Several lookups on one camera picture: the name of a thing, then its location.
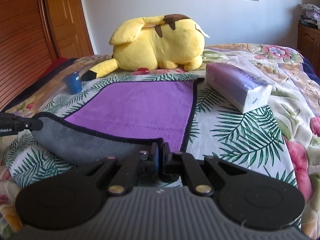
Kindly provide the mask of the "purple and grey towel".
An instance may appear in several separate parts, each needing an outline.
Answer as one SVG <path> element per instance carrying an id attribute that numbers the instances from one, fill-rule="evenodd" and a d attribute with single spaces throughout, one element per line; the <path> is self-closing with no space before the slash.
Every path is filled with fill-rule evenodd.
<path id="1" fill-rule="evenodd" d="M 153 143 L 167 142 L 172 151 L 185 151 L 201 82 L 112 83 L 63 118 L 36 114 L 43 127 L 32 135 L 41 146 L 78 166 L 109 156 L 124 159 L 149 151 Z"/>

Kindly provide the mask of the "wooden room door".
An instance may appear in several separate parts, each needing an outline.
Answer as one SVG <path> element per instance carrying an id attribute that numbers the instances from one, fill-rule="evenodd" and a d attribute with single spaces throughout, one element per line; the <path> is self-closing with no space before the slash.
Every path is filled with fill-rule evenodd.
<path id="1" fill-rule="evenodd" d="M 44 3 L 58 57 L 93 55 L 81 0 L 44 0 Z"/>

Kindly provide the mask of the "blue cylindrical container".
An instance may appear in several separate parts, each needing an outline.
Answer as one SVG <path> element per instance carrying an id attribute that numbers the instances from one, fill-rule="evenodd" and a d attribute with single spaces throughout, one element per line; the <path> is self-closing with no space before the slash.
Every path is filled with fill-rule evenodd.
<path id="1" fill-rule="evenodd" d="M 78 72 L 73 72 L 65 76 L 62 81 L 66 85 L 70 94 L 77 94 L 82 91 L 81 80 Z"/>

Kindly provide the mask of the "palm leaf print cloth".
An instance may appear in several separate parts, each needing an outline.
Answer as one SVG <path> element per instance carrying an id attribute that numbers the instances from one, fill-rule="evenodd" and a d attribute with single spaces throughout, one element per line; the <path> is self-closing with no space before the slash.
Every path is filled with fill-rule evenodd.
<path id="1" fill-rule="evenodd" d="M 280 122 L 270 106 L 242 114 L 200 75 L 102 78 L 59 94 L 34 113 L 40 131 L 23 131 L 4 152 L 20 187 L 109 155 L 123 158 L 163 139 L 172 151 L 219 157 L 296 185 Z"/>

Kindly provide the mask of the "dark navy red blanket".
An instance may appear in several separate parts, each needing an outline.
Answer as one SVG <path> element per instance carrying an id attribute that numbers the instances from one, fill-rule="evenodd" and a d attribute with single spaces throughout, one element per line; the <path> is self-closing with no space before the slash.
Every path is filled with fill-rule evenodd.
<path id="1" fill-rule="evenodd" d="M 10 108 L 18 105 L 19 103 L 32 96 L 40 88 L 42 88 L 45 84 L 47 84 L 50 80 L 57 76 L 59 72 L 71 66 L 76 60 L 77 58 L 67 59 L 64 57 L 55 60 L 35 83 L 20 92 L 20 94 L 13 98 L 12 101 L 9 102 L 9 104 L 5 106 L 3 110 L 1 110 L 1 112 L 9 110 Z"/>

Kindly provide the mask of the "wooden slatted wardrobe door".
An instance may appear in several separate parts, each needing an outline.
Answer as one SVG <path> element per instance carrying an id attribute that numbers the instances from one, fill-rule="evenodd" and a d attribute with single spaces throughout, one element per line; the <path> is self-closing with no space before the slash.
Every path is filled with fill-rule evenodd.
<path id="1" fill-rule="evenodd" d="M 44 0 L 1 0 L 1 109 L 56 59 Z"/>

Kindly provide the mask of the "purple tissue pack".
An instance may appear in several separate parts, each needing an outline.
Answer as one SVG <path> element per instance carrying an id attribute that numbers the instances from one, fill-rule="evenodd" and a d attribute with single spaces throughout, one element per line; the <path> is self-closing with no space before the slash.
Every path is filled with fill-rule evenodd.
<path id="1" fill-rule="evenodd" d="M 276 83 L 247 59 L 236 55 L 206 65 L 206 82 L 242 114 L 268 104 Z"/>

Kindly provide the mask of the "floral bed blanket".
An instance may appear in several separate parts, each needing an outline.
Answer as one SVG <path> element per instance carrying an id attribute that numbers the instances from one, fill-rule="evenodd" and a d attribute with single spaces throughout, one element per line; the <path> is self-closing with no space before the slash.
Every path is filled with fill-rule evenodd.
<path id="1" fill-rule="evenodd" d="M 192 72 L 175 70 L 117 70 L 83 90 L 69 95 L 62 83 L 71 71 L 84 73 L 105 55 L 83 57 L 59 72 L 9 113 L 31 117 L 39 112 L 57 116 L 79 109 L 107 85 L 129 81 L 190 81 L 204 77 L 206 65 L 239 55 L 272 79 L 268 105 L 241 114 L 205 82 L 199 84 L 188 152 L 197 159 L 207 155 L 286 181 L 306 197 L 302 231 L 319 238 L 319 80 L 311 65 L 291 48 L 265 44 L 207 46 L 203 65 Z"/>

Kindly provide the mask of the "yellow Pikachu plush toy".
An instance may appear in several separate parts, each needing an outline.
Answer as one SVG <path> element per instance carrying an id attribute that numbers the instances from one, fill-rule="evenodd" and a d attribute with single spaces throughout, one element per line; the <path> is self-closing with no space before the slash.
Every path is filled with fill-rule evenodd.
<path id="1" fill-rule="evenodd" d="M 111 36 L 111 59 L 96 64 L 80 79 L 91 81 L 118 69 L 135 72 L 140 68 L 183 67 L 190 72 L 202 65 L 206 38 L 208 34 L 200 25 L 182 14 L 133 18 L 122 23 Z"/>

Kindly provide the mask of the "wooden side cabinet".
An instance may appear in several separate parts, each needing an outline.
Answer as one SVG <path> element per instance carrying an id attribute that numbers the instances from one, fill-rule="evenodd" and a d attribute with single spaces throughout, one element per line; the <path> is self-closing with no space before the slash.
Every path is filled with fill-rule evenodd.
<path id="1" fill-rule="evenodd" d="M 298 25 L 298 51 L 311 63 L 319 76 L 319 29 Z"/>

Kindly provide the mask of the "stack of folded linens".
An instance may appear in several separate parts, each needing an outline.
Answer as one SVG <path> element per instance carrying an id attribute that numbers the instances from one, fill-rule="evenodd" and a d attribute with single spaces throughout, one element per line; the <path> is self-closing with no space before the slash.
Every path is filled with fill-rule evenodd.
<path id="1" fill-rule="evenodd" d="M 300 8 L 304 11 L 304 15 L 300 17 L 301 20 L 316 25 L 316 28 L 319 29 L 319 7 L 307 3 L 302 4 Z"/>

